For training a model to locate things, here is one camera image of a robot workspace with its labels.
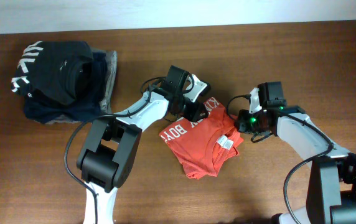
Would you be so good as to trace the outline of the red t-shirt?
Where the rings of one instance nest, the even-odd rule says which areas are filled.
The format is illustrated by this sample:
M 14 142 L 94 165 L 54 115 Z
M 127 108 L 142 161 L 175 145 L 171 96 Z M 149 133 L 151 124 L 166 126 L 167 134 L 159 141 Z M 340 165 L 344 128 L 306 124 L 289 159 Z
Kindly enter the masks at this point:
M 221 102 L 211 97 L 204 106 L 205 119 L 179 118 L 159 133 L 190 179 L 216 177 L 226 160 L 239 155 L 237 147 L 243 142 L 234 126 L 236 117 L 228 116 Z

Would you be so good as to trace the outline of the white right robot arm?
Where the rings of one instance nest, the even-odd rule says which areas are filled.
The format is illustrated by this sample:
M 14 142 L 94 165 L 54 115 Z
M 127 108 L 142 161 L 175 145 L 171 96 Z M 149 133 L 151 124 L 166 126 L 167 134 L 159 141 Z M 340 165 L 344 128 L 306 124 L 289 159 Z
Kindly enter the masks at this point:
M 240 110 L 236 129 L 257 143 L 276 136 L 289 144 L 302 161 L 287 174 L 283 184 L 287 213 L 272 223 L 356 223 L 356 153 L 337 144 L 322 132 L 299 106 L 289 106 L 281 82 L 259 84 L 244 95 L 247 110 Z M 288 197 L 289 180 L 309 165 L 305 206 L 295 210 Z

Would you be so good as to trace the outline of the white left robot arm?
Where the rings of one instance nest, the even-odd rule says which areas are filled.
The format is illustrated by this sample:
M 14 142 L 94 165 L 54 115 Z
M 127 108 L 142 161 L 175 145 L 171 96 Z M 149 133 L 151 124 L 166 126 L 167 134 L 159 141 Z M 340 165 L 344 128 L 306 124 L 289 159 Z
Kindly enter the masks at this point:
M 75 180 L 87 193 L 84 223 L 112 223 L 116 193 L 133 168 L 141 135 L 167 114 L 191 122 L 208 113 L 197 99 L 210 84 L 171 66 L 164 77 L 143 83 L 142 97 L 125 110 L 89 120 L 91 125 L 76 161 L 81 176 Z

